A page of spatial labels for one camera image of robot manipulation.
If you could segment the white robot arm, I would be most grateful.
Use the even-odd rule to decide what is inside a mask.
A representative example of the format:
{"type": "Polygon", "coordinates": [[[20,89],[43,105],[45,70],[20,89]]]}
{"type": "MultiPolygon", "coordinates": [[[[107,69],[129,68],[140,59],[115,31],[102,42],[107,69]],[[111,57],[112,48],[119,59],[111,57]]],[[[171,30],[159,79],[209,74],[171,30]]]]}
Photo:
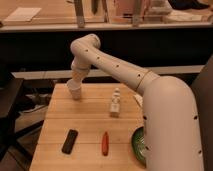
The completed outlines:
{"type": "Polygon", "coordinates": [[[74,40],[70,49],[77,81],[94,65],[143,97],[147,171],[204,171],[197,104],[185,82],[102,52],[95,34],[74,40]]]}

